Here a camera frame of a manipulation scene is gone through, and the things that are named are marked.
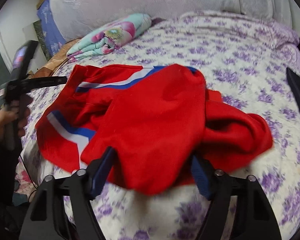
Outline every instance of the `hand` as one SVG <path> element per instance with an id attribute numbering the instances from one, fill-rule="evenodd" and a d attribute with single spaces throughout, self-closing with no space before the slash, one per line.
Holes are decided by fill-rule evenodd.
<path id="1" fill-rule="evenodd" d="M 26 103 L 29 105 L 33 100 L 31 97 L 26 95 Z M 5 108 L 0 110 L 0 142 L 3 141 L 4 137 L 4 126 L 14 120 L 18 119 L 18 111 L 19 111 L 19 101 L 13 101 L 11 103 L 11 110 L 7 111 Z M 30 109 L 27 107 L 24 116 L 18 122 L 18 136 L 22 137 L 26 134 L 25 130 L 23 129 L 27 125 L 27 117 L 30 115 Z"/>

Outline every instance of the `red garment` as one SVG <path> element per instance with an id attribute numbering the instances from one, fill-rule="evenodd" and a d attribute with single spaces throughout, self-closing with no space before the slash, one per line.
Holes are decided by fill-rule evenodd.
<path id="1" fill-rule="evenodd" d="M 229 172 L 272 147 L 265 120 L 222 103 L 199 71 L 174 64 L 126 84 L 144 71 L 77 65 L 36 124 L 42 155 L 72 172 L 83 165 L 78 153 L 89 164 L 112 146 L 119 162 L 108 180 L 152 195 L 193 182 L 184 164 L 195 148 Z M 87 88 L 91 83 L 97 87 Z"/>

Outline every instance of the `metal screw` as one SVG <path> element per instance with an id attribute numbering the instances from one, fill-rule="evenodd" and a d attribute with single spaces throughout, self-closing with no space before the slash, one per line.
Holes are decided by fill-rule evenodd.
<path id="1" fill-rule="evenodd" d="M 256 178 L 255 176 L 253 176 L 253 175 L 249 175 L 249 176 L 247 177 L 247 179 L 248 179 L 249 181 L 252 181 L 252 182 L 254 182 L 254 181 L 257 180 L 257 178 Z"/>
<path id="2" fill-rule="evenodd" d="M 52 180 L 52 179 L 53 179 L 52 175 L 47 175 L 47 176 L 44 177 L 44 181 L 47 181 L 47 182 Z"/>
<path id="3" fill-rule="evenodd" d="M 223 176 L 225 174 L 225 172 L 223 170 L 217 169 L 214 171 L 214 174 L 216 176 Z"/>
<path id="4" fill-rule="evenodd" d="M 77 171 L 77 175 L 78 176 L 82 176 L 84 174 L 86 174 L 86 170 L 85 169 L 80 169 L 80 170 Z"/>

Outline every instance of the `white bedsheet with purple flowers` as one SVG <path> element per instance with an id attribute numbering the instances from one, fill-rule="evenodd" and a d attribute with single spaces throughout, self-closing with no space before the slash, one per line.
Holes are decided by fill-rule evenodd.
<path id="1" fill-rule="evenodd" d="M 221 13 L 187 13 L 161 22 L 111 54 L 86 58 L 81 65 L 168 65 L 178 63 L 199 69 L 210 89 L 244 112 L 263 116 L 272 131 L 274 147 L 235 172 L 258 177 L 274 210 L 283 240 L 300 222 L 300 114 L 287 84 L 285 68 L 300 72 L 300 52 L 294 31 L 276 22 Z M 57 75 L 69 76 L 74 63 Z M 38 157 L 34 125 L 63 86 L 35 90 L 27 135 L 23 143 L 27 166 L 34 166 L 39 182 L 44 176 L 70 174 Z M 106 184 L 91 202 L 106 239 L 194 239 L 209 202 L 194 185 L 172 188 L 153 197 Z M 230 235 L 235 211 L 232 199 L 223 239 Z M 71 203 L 66 212 L 73 221 Z"/>

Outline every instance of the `blue gripper pad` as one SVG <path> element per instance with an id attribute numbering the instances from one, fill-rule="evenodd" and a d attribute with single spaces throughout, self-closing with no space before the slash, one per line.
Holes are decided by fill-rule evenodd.
<path id="1" fill-rule="evenodd" d="M 111 147 L 107 148 L 104 153 L 102 163 L 100 163 L 99 169 L 92 178 L 91 196 L 96 197 L 101 194 L 109 172 L 114 164 L 116 154 L 116 151 Z"/>
<path id="2" fill-rule="evenodd" d="M 208 160 L 193 156 L 191 162 L 191 174 L 202 196 L 211 200 L 214 195 L 214 168 Z"/>

